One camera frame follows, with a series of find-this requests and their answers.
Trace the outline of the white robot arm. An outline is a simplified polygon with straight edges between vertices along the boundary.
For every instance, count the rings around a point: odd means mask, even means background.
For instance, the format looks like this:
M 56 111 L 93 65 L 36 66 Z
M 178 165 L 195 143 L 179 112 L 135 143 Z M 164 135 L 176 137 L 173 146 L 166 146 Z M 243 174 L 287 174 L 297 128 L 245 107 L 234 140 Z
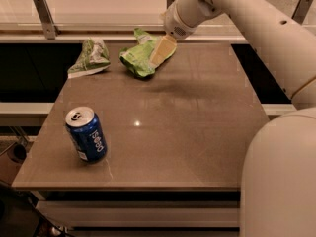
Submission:
M 263 126 L 248 148 L 240 237 L 316 237 L 316 36 L 266 0 L 175 0 L 152 59 L 220 14 L 262 62 L 246 71 L 257 93 L 295 107 Z

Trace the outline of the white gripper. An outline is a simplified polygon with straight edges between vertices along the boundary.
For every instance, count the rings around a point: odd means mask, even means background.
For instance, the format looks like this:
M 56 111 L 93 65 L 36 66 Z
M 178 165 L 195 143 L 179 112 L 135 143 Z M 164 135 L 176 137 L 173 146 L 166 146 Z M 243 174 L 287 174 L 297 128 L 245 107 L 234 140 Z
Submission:
M 150 55 L 149 65 L 153 68 L 161 65 L 177 48 L 177 40 L 184 40 L 197 28 L 190 27 L 182 21 L 177 2 L 174 1 L 163 14 L 163 27 L 167 35 L 159 38 Z

